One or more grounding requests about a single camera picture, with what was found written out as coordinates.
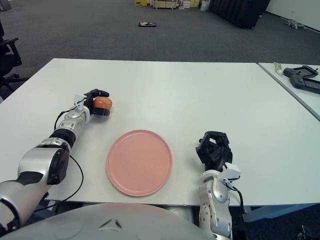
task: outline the office chair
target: office chair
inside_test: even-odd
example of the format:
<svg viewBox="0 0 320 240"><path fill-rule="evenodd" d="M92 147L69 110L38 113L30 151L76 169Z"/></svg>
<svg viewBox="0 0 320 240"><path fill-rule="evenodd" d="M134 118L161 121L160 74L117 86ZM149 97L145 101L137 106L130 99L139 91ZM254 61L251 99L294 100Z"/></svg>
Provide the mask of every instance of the office chair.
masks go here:
<svg viewBox="0 0 320 240"><path fill-rule="evenodd" d="M1 21L0 21L0 88L2 86L6 86L11 92L14 92L15 90L9 85L9 83L18 83L18 82L25 82L29 78L19 78L18 74L11 74L8 77L4 77L10 71L16 67L20 66L22 64L20 55L18 53L18 50L15 45L15 41L18 40L18 38L14 39L7 39L4 40L3 36L5 35L4 29L2 27Z"/></svg>

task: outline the white table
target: white table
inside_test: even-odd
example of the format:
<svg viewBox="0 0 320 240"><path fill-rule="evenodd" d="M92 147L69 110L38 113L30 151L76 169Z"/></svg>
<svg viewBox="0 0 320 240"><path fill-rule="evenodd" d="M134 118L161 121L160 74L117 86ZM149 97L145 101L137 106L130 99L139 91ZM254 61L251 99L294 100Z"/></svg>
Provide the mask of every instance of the white table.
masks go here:
<svg viewBox="0 0 320 240"><path fill-rule="evenodd" d="M72 149L84 183L71 201L198 205L204 168L195 147L206 131L227 134L246 206L320 201L319 121L255 63L55 58L0 104L0 182L16 179L24 153L52 133L76 93L94 88L110 92L113 106L107 120L91 116ZM173 156L168 182L144 197L118 191L105 169L113 142L135 129L158 133ZM80 180L70 160L49 198L64 199ZM230 205L239 205L234 192Z"/></svg>
<svg viewBox="0 0 320 240"><path fill-rule="evenodd" d="M309 92L301 89L297 89L290 83L290 79L285 75L279 75L276 73L275 65L273 63L258 64L263 70L265 70L274 80L276 80L284 89L286 89L295 99L297 99L306 109L310 111L320 121L320 94ZM285 68L299 68L303 64L281 64L282 69ZM320 69L320 66L309 65L313 69ZM320 81L320 75L312 77L311 79Z"/></svg>

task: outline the round plate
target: round plate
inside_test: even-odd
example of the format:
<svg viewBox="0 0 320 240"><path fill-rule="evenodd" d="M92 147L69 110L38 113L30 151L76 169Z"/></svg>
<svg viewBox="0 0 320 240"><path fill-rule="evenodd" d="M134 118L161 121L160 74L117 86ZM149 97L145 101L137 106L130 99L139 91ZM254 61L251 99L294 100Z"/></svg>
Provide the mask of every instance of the round plate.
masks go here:
<svg viewBox="0 0 320 240"><path fill-rule="evenodd" d="M170 149L158 134L134 130L112 145L106 171L113 185L135 197L153 194L168 180L172 169Z"/></svg>

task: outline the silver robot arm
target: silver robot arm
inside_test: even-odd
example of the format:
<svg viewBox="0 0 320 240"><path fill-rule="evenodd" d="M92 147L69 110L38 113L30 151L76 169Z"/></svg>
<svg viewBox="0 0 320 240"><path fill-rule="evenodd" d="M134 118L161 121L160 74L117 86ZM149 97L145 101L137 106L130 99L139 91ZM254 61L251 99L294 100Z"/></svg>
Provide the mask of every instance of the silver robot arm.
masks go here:
<svg viewBox="0 0 320 240"><path fill-rule="evenodd" d="M241 171L232 164L233 154L229 140L223 132L208 131L199 140L196 152L205 165L199 188L199 227L213 239L232 239L232 218L229 212L229 191Z"/></svg>
<svg viewBox="0 0 320 240"><path fill-rule="evenodd" d="M225 166L222 172L205 171L199 188L199 227L218 240L232 239L229 191L241 174L236 165L226 162Z"/></svg>
<svg viewBox="0 0 320 240"><path fill-rule="evenodd" d="M109 115L93 107L94 98L108 97L95 89L77 94L74 104L54 132L28 151L20 161L18 178L0 183L0 236L23 226L52 185L66 177L69 154L91 114Z"/></svg>

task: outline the wire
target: wire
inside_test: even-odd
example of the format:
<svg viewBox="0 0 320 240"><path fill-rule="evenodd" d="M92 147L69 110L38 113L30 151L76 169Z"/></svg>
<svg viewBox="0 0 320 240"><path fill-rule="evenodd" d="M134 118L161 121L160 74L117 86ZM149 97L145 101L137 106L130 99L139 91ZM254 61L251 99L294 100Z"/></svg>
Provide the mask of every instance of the wire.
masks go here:
<svg viewBox="0 0 320 240"><path fill-rule="evenodd" d="M241 208L239 219L243 219L243 218L242 218L242 215L245 214L245 209L244 209L244 199L243 199L243 197L242 197L241 192L240 192L235 186L232 186L232 188L231 188L231 187L229 187L229 186L227 185L227 183L225 183L225 186L226 186L228 189L230 189L230 190L232 190L232 191L235 191L235 192L237 192L237 193L239 194L239 197L240 197L240 208ZM235 220L235 222L234 222L235 224L232 226L232 230L236 227L237 222L238 222L237 220L238 220L238 219Z"/></svg>
<svg viewBox="0 0 320 240"><path fill-rule="evenodd" d="M79 189L81 188L81 186L82 186L82 184L84 182L84 172L82 171L81 166L79 165L79 163L71 155L70 155L70 158L72 158L73 161L75 162L75 164L77 164L77 166L79 167L79 170L81 172L82 179L81 179L80 186L77 188L77 190L72 195L68 196L67 198L63 199L62 201L60 201L58 203L55 203L55 204L52 204L52 205L49 205L49 206L46 206L46 207L43 207L43 208L40 208L40 209L37 209L34 212L39 212L39 211L42 211L42 210L45 210L45 209L52 208L52 207L57 206L59 204L62 204L64 202L66 202L68 199L72 198L79 191Z"/></svg>
<svg viewBox="0 0 320 240"><path fill-rule="evenodd" d="M84 97L82 100L78 101L78 102L75 104L75 107L74 107L74 108L71 108L71 109L69 109L69 110L60 112L60 114L58 115L58 117L56 118L56 120L55 120L55 122L54 122L53 130L56 130L56 128L57 128L57 122L58 122L59 118L61 118L61 116L62 116L63 114L68 113L68 112L70 112L70 111L72 111L72 110L75 110L75 109L78 107L77 104L78 104L78 103L81 103L82 101L84 101L84 100L86 100L86 99L87 99L87 98Z"/></svg>

